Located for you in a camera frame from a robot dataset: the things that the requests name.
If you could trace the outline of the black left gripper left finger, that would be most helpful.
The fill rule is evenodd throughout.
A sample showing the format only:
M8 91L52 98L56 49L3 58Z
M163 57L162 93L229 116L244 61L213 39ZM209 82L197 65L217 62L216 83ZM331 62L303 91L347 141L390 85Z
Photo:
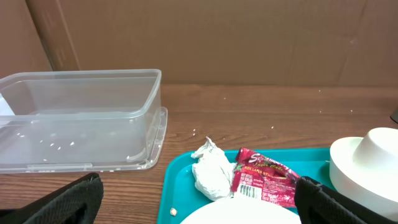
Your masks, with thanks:
M103 196L102 180L92 172L25 207L1 210L1 223L93 224Z

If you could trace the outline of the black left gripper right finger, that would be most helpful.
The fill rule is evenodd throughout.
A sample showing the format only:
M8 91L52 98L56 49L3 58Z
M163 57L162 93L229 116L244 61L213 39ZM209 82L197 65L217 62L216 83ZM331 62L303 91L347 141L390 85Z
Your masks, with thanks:
M397 224L307 176L296 182L294 202L302 224Z

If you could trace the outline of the white bowl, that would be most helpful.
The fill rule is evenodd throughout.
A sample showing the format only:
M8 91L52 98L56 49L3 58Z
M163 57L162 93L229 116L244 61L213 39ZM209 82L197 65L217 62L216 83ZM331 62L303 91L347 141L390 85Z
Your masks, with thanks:
M330 179L345 197L397 221L397 142L347 137L330 148Z

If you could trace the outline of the red snack wrapper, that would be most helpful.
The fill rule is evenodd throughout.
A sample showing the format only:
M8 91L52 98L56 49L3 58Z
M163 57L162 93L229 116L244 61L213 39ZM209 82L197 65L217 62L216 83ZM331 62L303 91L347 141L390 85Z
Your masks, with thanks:
M241 148L231 184L235 197L248 197L294 208L300 176L289 167L256 151Z

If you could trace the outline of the large white plate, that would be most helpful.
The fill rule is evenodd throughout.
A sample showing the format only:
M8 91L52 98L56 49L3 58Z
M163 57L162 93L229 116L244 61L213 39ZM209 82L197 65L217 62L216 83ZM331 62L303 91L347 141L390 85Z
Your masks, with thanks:
M301 224L301 221L296 213L270 202L230 198L195 210L182 224Z

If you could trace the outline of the white napkin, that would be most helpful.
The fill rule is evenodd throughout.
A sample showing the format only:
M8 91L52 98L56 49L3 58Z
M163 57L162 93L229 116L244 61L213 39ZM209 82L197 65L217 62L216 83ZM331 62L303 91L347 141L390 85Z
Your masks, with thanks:
M192 165L195 188L211 201L233 197L231 190L235 162L230 162L225 152L209 137L204 145L191 154L196 163Z

